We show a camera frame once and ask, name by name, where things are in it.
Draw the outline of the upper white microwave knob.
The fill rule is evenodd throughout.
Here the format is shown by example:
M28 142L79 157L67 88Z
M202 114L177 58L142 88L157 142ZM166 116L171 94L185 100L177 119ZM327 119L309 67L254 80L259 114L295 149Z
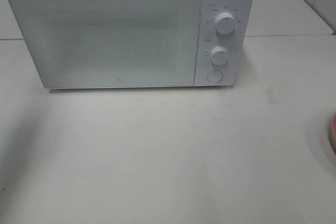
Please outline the upper white microwave knob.
M225 10L216 15L214 22L216 31L221 35L227 35L235 29L236 17L232 12Z

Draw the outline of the white microwave knob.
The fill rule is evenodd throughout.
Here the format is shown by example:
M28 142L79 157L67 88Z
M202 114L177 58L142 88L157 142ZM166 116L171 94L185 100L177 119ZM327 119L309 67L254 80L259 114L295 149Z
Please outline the white microwave knob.
M235 29L236 17L232 12L225 10L216 15L214 22L216 31L221 35L227 35Z
M226 47L217 46L210 51L210 60L212 64L221 66L229 60L229 51Z

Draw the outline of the white microwave door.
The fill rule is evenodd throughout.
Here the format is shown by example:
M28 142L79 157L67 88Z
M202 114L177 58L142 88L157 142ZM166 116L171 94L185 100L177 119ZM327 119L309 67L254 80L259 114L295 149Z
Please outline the white microwave door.
M192 86L201 0L9 0L44 87Z

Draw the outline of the pink round plate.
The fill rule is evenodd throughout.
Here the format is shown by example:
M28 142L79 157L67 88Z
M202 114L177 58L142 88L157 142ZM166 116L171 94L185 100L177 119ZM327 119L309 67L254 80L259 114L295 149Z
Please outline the pink round plate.
M330 138L331 148L334 154L336 154L336 115L332 117L332 120L330 123L329 138Z

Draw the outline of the lower white microwave knob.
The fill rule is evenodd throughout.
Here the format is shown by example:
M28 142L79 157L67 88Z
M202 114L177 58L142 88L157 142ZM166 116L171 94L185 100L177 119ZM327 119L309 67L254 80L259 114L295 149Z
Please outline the lower white microwave knob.
M229 60L229 51L226 47L217 46L210 51L210 60L212 64L221 66Z

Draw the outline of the round white door-release button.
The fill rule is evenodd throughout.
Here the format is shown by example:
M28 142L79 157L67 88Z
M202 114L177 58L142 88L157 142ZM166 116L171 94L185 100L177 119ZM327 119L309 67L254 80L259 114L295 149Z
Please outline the round white door-release button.
M207 80L211 83L219 83L223 79L223 73L219 70L213 70L207 74Z

